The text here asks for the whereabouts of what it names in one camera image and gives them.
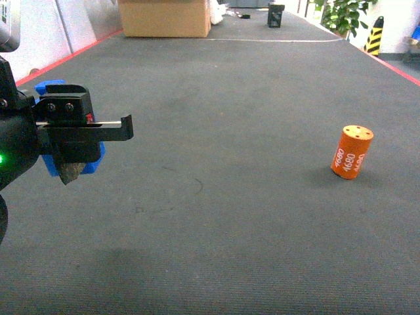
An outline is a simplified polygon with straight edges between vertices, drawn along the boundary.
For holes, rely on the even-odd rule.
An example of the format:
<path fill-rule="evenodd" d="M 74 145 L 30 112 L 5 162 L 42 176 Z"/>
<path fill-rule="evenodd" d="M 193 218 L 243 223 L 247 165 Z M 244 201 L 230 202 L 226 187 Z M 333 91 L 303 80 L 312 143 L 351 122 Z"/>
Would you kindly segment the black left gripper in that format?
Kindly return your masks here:
<path fill-rule="evenodd" d="M 1 187 L 52 155 L 67 185 L 87 163 L 99 160 L 100 143 L 133 137 L 132 117 L 95 119 L 90 92 L 81 85 L 47 84 L 39 99 L 20 92 L 9 63 L 1 60 Z"/>

